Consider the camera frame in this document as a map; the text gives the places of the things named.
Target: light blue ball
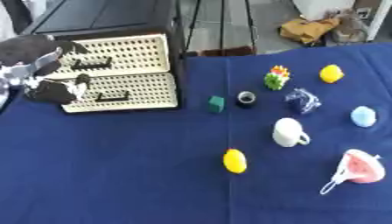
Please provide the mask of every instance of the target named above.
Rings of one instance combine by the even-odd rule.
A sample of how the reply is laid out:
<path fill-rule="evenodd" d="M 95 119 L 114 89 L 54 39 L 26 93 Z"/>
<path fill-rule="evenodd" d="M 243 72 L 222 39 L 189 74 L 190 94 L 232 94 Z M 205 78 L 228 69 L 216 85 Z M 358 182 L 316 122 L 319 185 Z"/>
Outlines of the light blue ball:
<path fill-rule="evenodd" d="M 351 120 L 362 128 L 369 128 L 377 121 L 376 113 L 373 109 L 360 106 L 351 112 Z"/>

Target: perforated panel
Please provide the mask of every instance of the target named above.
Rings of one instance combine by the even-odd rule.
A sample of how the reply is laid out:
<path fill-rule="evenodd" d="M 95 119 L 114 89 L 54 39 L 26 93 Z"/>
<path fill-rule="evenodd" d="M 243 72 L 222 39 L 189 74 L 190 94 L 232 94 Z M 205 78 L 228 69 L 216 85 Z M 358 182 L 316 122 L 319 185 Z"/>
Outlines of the perforated panel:
<path fill-rule="evenodd" d="M 127 92 L 128 99 L 125 100 L 124 96 Z M 83 96 L 83 101 L 64 105 L 63 109 L 68 113 L 79 113 L 177 106 L 176 85 L 172 75 L 151 73 L 95 77 L 91 81 L 91 88 Z"/>
<path fill-rule="evenodd" d="M 167 40 L 164 34 L 75 41 L 89 53 L 70 52 L 61 60 L 62 67 L 48 76 L 55 80 L 74 79 L 85 73 L 94 77 L 121 74 L 167 73 L 170 70 Z M 111 58 L 110 66 L 105 64 Z M 77 61 L 81 66 L 75 67 Z"/>

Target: cup handle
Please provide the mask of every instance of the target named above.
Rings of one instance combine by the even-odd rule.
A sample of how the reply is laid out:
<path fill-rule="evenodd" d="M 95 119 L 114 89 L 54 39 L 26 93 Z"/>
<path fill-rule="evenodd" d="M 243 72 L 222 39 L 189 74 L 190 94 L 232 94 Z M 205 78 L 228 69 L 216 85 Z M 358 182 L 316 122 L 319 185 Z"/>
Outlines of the cup handle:
<path fill-rule="evenodd" d="M 304 132 L 301 133 L 301 136 L 299 137 L 298 143 L 299 144 L 303 144 L 303 145 L 307 145 L 311 142 L 311 138 Z"/>

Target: brown bag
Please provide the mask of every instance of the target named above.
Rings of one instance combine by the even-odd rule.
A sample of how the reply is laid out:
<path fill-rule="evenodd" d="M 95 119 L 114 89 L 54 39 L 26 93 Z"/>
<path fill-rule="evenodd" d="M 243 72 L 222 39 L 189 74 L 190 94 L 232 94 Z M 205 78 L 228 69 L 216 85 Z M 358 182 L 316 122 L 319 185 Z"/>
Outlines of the brown bag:
<path fill-rule="evenodd" d="M 319 40 L 321 36 L 338 26 L 339 23 L 338 18 L 328 18 L 314 22 L 297 18 L 283 24 L 280 35 L 303 44 L 309 44 Z"/>

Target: yellow ball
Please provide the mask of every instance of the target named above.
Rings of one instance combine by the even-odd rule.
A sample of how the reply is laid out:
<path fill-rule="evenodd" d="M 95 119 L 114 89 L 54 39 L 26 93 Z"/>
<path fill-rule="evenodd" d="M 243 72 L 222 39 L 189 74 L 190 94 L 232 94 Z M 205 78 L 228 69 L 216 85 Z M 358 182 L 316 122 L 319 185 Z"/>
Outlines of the yellow ball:
<path fill-rule="evenodd" d="M 320 78 L 326 83 L 334 83 L 343 78 L 343 76 L 343 72 L 337 65 L 326 66 L 320 71 Z"/>
<path fill-rule="evenodd" d="M 233 173 L 242 173 L 247 169 L 247 159 L 242 152 L 235 149 L 227 150 L 223 156 L 223 164 Z"/>

